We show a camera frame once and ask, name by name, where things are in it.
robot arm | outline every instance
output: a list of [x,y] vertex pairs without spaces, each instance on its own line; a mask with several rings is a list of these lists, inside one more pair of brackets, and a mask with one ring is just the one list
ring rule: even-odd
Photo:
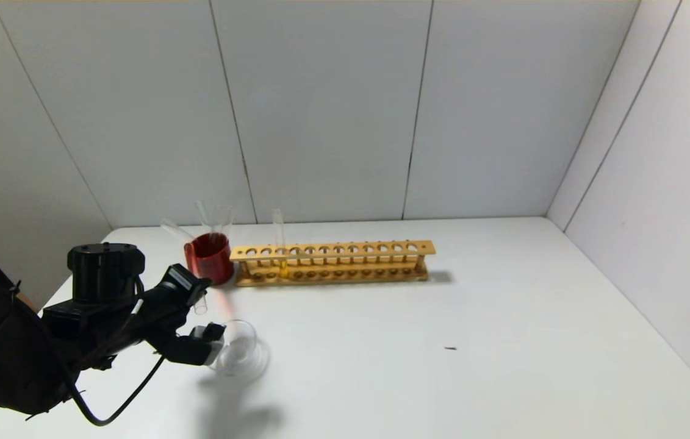
[[[164,359],[210,364],[222,349],[225,327],[211,323],[188,336],[191,306],[210,286],[180,264],[158,286],[143,291],[138,275],[144,255],[131,244],[89,244],[68,253],[73,298],[44,309],[43,316],[15,299],[18,287],[0,272],[0,406],[35,415],[73,398],[87,419],[106,425],[149,381]],[[93,416],[76,390],[82,370],[109,369],[119,351],[148,341],[160,360],[126,403],[109,419]]]

black cable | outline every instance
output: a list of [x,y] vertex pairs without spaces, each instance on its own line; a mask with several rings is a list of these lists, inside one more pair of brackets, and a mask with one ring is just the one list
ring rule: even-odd
[[160,368],[160,364],[163,363],[164,359],[166,357],[161,356],[160,359],[158,359],[157,363],[155,363],[155,367],[150,370],[150,372],[147,374],[146,378],[144,378],[144,381],[142,381],[141,384],[139,384],[138,387],[136,387],[136,390],[133,391],[130,397],[128,397],[125,402],[122,403],[120,408],[117,409],[114,414],[109,416],[107,419],[98,419],[92,411],[90,411],[90,408],[87,406],[87,403],[85,400],[83,400],[82,395],[79,394],[79,389],[76,388],[76,383],[74,383],[74,380],[71,378],[71,372],[68,370],[68,366],[66,366],[65,362],[63,359],[60,358],[60,353],[57,352],[57,350],[54,347],[54,342],[52,342],[52,336],[49,334],[49,329],[44,326],[44,324],[41,322],[41,319],[36,316],[35,312],[32,311],[32,309],[29,308],[29,306],[25,305],[25,303],[18,301],[16,302],[16,306],[19,306],[21,309],[24,310],[25,316],[27,316],[32,322],[33,326],[35,326],[36,329],[41,333],[41,338],[43,339],[44,343],[46,344],[46,347],[49,349],[49,351],[52,354],[52,358],[55,360],[55,364],[57,364],[58,369],[60,370],[60,375],[63,378],[63,382],[65,383],[66,389],[68,389],[68,392],[71,394],[71,398],[73,398],[74,402],[76,405],[79,407],[79,411],[82,412],[82,414],[87,418],[87,420],[94,425],[97,425],[98,427],[103,427],[105,425],[108,425],[112,421],[114,421],[125,408],[127,408],[128,404],[130,404],[133,399],[138,395],[139,392],[144,389],[144,386],[146,386],[147,383],[149,383],[149,380],[155,375],[155,372],[157,372],[158,368]]
[[[142,282],[141,278],[138,276],[134,279],[134,281],[135,281],[136,295],[138,296],[139,299],[141,299],[143,301],[144,300],[144,283]],[[122,331],[124,331],[125,328],[128,327],[128,323],[130,323],[131,320],[133,320],[134,316],[135,316],[135,314],[133,314],[133,313],[128,314],[128,317],[125,318],[124,322],[122,322],[121,327],[118,330],[116,330],[114,332],[114,334],[111,335],[111,337],[109,337],[108,341],[101,343],[101,345],[99,347],[95,348],[93,350],[93,352],[85,355],[85,357],[79,361],[77,368],[79,368],[80,370],[85,370],[85,369],[89,369],[90,367],[92,367],[93,366],[92,363],[94,361],[96,361],[97,359],[99,359],[100,356],[102,356],[103,352],[105,352],[109,347],[111,347],[111,345],[113,345],[114,341],[116,339],[118,339],[118,337],[122,334]]]

panel seam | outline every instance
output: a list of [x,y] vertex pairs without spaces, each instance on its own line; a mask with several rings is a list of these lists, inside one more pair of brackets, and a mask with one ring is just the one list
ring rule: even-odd
[[420,65],[420,84],[418,85],[418,102],[415,104],[415,121],[412,123],[412,141],[409,145],[409,161],[407,162],[407,181],[404,186],[404,203],[401,204],[401,220],[407,211],[407,195],[409,194],[409,175],[412,170],[412,152],[415,151],[415,133],[418,131],[418,114],[420,113],[420,95],[423,93],[423,75],[426,73],[426,56],[429,53],[429,39],[431,37],[431,17],[434,15],[434,0],[429,5],[429,25],[426,27],[426,45],[423,47],[423,63]]
[[559,195],[559,191],[562,189],[562,185],[564,184],[565,178],[567,178],[567,173],[570,172],[570,168],[573,166],[573,162],[575,161],[575,158],[578,156],[579,150],[581,150],[581,145],[584,143],[584,138],[586,137],[586,133],[588,132],[588,129],[591,125],[591,120],[594,119],[594,115],[597,112],[597,107],[599,107],[599,102],[602,100],[602,96],[605,94],[605,90],[608,87],[608,83],[610,82],[610,77],[613,75],[613,70],[616,69],[616,64],[619,61],[619,58],[621,58],[621,52],[624,49],[624,45],[627,42],[628,37],[630,36],[630,32],[632,31],[632,25],[635,22],[635,17],[638,15],[638,9],[640,9],[640,5],[643,3],[643,0],[640,0],[638,2],[638,5],[635,7],[635,11],[632,13],[632,18],[630,19],[630,25],[627,28],[627,32],[624,33],[624,39],[621,40],[621,46],[619,46],[619,52],[616,53],[616,58],[613,59],[613,64],[610,66],[610,72],[608,72],[608,77],[605,78],[605,83],[602,84],[602,89],[599,92],[599,96],[597,97],[597,102],[595,102],[594,108],[591,110],[591,114],[589,115],[589,119],[586,122],[586,127],[584,128],[584,132],[581,134],[581,138],[578,140],[578,144],[575,147],[575,152],[573,152],[573,156],[570,158],[570,161],[567,162],[567,168],[565,168],[564,173],[562,174],[562,181],[559,181],[559,186],[556,187],[556,192],[553,194],[553,198],[551,198],[551,204],[548,205],[548,209],[545,211],[545,217],[548,218],[548,213],[551,211],[551,206],[553,205],[553,202],[556,200],[556,197]]
[[11,49],[13,50],[13,53],[15,53],[16,59],[18,59],[19,65],[22,66],[22,70],[24,71],[24,75],[27,78],[27,82],[30,83],[30,87],[33,88],[33,91],[35,92],[35,96],[36,96],[36,98],[38,98],[38,102],[41,103],[41,108],[44,109],[44,113],[46,114],[47,119],[49,119],[49,123],[52,124],[52,128],[54,128],[54,131],[57,134],[57,138],[60,139],[60,144],[63,144],[63,149],[65,149],[65,152],[68,153],[68,158],[71,159],[71,163],[74,164],[74,168],[76,169],[76,172],[79,173],[79,177],[82,179],[82,182],[85,184],[87,191],[89,192],[90,196],[93,197],[93,202],[96,203],[96,207],[101,212],[101,214],[103,216],[103,220],[107,223],[109,230],[114,230],[113,225],[111,225],[111,222],[109,221],[109,217],[106,215],[106,212],[103,211],[103,208],[100,205],[100,203],[98,202],[98,198],[96,198],[96,195],[93,194],[93,189],[90,187],[90,184],[87,182],[87,179],[85,178],[85,175],[82,173],[82,170],[80,169],[79,164],[77,164],[76,160],[74,159],[74,155],[72,155],[71,150],[69,150],[68,145],[65,143],[65,140],[63,139],[63,134],[60,133],[60,130],[57,128],[57,125],[55,125],[55,122],[52,119],[52,115],[49,113],[49,109],[46,108],[46,104],[44,104],[44,100],[41,99],[41,94],[38,92],[38,89],[36,88],[35,84],[33,83],[32,78],[30,78],[30,72],[27,71],[27,67],[24,66],[24,62],[22,61],[22,58],[19,55],[19,51],[16,50],[16,45],[13,44],[13,39],[11,38],[11,35],[8,33],[8,28],[5,27],[4,20],[2,20],[2,17],[1,17],[1,13],[0,13],[0,22],[1,22],[1,27],[5,33],[5,37],[8,38],[8,42],[11,45]]
[[659,58],[659,53],[662,52],[662,48],[665,45],[665,41],[667,39],[667,36],[670,32],[670,29],[673,27],[673,23],[676,20],[676,16],[678,15],[678,11],[681,7],[681,4],[684,2],[684,0],[678,0],[678,4],[676,5],[675,11],[673,11],[673,16],[670,18],[670,22],[667,25],[667,29],[665,30],[665,34],[662,36],[662,41],[659,43],[659,47],[657,47],[656,53],[654,53],[654,58],[651,60],[651,64],[649,64],[649,68],[645,72],[645,76],[643,77],[643,81],[641,81],[640,87],[638,87],[638,92],[635,93],[635,96],[632,98],[632,103],[630,103],[629,109],[627,109],[627,112],[624,113],[624,118],[621,120],[621,124],[619,125],[618,130],[616,130],[615,136],[613,136],[613,140],[610,142],[610,146],[608,146],[608,150],[606,151],[605,155],[602,156],[602,161],[599,162],[599,166],[597,166],[597,170],[594,172],[594,175],[591,177],[591,180],[588,183],[588,186],[586,187],[586,190],[584,191],[583,196],[581,199],[578,201],[578,204],[575,206],[575,210],[573,211],[573,214],[571,214],[570,219],[567,220],[567,225],[565,225],[563,231],[567,233],[567,229],[570,227],[570,225],[573,223],[573,220],[575,219],[575,216],[578,212],[578,209],[581,208],[582,203],[586,199],[586,195],[588,195],[589,190],[591,189],[591,185],[595,182],[597,176],[599,175],[599,171],[602,169],[602,165],[605,164],[605,162],[608,159],[608,155],[610,155],[610,150],[613,149],[613,145],[616,144],[616,140],[618,140],[619,135],[621,134],[621,130],[624,128],[624,125],[626,125],[627,119],[629,119],[630,114],[632,113],[632,108],[634,108],[635,102],[638,101],[638,97],[640,97],[641,92],[643,91],[643,86],[645,86],[646,80],[648,80],[649,75],[651,74],[651,71],[654,68],[654,64]]
[[217,32],[217,20],[214,19],[214,5],[212,0],[208,0],[209,12],[212,17],[212,27],[214,28],[214,41],[217,43],[217,52],[220,54],[220,66],[223,69],[223,78],[225,79],[225,89],[228,91],[228,103],[231,104],[231,114],[234,117],[234,128],[236,129],[236,141],[239,142],[239,153],[242,155],[242,167],[244,167],[245,178],[247,179],[247,192],[250,193],[250,203],[253,205],[253,217],[255,223],[258,224],[258,211],[255,208],[255,197],[253,197],[253,186],[250,184],[250,173],[247,172],[247,159],[245,159],[245,150],[242,147],[242,136],[239,133],[239,123],[236,121],[236,108],[234,107],[234,100],[231,96],[231,84],[228,82],[228,73],[225,70],[225,55],[223,55],[223,48],[220,45],[220,34]]

white wall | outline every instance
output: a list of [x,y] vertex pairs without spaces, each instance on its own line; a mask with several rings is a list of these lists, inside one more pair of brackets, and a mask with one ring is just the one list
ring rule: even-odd
[[690,366],[690,2],[567,235]]
[[431,1],[213,0],[258,220],[398,220]]
[[680,0],[640,2],[619,58],[588,123],[548,218],[565,230],[638,94]]
[[0,2],[0,15],[123,227],[196,223],[197,198],[243,223],[275,207],[289,222],[541,215],[636,5]]
[[114,227],[197,223],[196,199],[255,222],[207,0],[0,2],[0,14]]
[[545,215],[637,2],[435,2],[405,218]]
[[109,231],[0,22],[0,267],[41,306],[68,250]]

test tube rack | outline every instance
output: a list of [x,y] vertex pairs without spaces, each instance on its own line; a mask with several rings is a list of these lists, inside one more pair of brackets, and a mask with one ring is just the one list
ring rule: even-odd
[[335,242],[233,247],[237,287],[428,280],[431,241]]

